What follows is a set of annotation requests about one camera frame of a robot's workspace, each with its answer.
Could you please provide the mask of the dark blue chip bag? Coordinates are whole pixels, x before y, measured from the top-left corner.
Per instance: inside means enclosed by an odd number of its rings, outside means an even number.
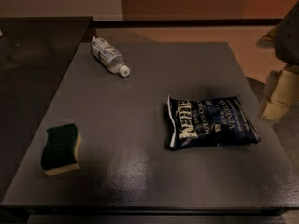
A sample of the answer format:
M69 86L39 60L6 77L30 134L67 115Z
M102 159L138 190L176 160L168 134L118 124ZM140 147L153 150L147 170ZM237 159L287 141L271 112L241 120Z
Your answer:
M193 101L167 99L173 126L170 147L216 147L257 144L260 136L238 96Z

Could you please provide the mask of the clear plastic water bottle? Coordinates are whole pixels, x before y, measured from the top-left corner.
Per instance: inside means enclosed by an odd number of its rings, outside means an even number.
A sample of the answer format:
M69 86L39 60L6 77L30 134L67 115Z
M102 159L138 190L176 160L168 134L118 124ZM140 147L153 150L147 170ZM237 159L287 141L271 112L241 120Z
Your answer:
M91 42L93 56L112 74L122 77L130 75L130 69L125 65L123 56L105 39L93 37Z

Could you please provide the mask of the green and yellow sponge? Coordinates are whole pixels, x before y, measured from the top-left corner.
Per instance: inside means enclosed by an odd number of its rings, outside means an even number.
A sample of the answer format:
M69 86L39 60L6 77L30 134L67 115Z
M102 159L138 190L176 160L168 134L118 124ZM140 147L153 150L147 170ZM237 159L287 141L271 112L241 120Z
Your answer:
M40 162L45 174L54 176L79 170L81 135L78 127L74 123L51 127L47 135Z

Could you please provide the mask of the beige cardboard box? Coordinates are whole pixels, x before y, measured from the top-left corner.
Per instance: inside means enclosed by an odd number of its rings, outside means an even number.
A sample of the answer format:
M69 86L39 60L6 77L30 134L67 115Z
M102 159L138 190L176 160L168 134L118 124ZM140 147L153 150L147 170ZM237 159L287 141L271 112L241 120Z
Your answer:
M287 64L271 71L264 90L261 116L278 121L299 101L299 66Z

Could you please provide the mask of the dark object at right edge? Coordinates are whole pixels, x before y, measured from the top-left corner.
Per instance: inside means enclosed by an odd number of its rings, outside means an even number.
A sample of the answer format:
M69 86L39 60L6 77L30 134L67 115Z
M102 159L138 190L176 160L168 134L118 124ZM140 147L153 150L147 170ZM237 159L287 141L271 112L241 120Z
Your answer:
M278 26L275 54L285 63L299 65L299 1Z

